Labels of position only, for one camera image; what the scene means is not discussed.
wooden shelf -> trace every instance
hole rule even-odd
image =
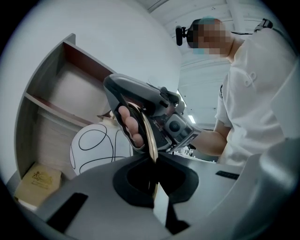
[[[85,127],[89,124],[92,124],[92,122],[77,117],[73,114],[70,114],[69,112],[47,102],[46,100],[41,99],[40,97],[32,96],[28,93],[25,93],[25,97],[29,99],[31,102],[38,105],[39,107],[45,109],[46,111],[58,116],[59,118],[62,118],[63,120],[69,121],[75,125],[78,125],[80,127]]]
[[[59,42],[29,80],[18,111],[15,151],[22,178],[34,162],[72,179],[70,144],[83,127],[109,111],[104,79],[115,73],[75,45],[75,34]]]

person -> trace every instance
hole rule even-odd
[[[226,58],[231,66],[218,96],[214,131],[202,131],[192,142],[198,151],[219,156],[218,163],[243,166],[285,139],[270,103],[296,61],[296,54],[277,31],[261,29],[246,40],[225,29],[218,19],[193,23],[197,54]],[[143,145],[137,122],[120,107],[137,146]]]

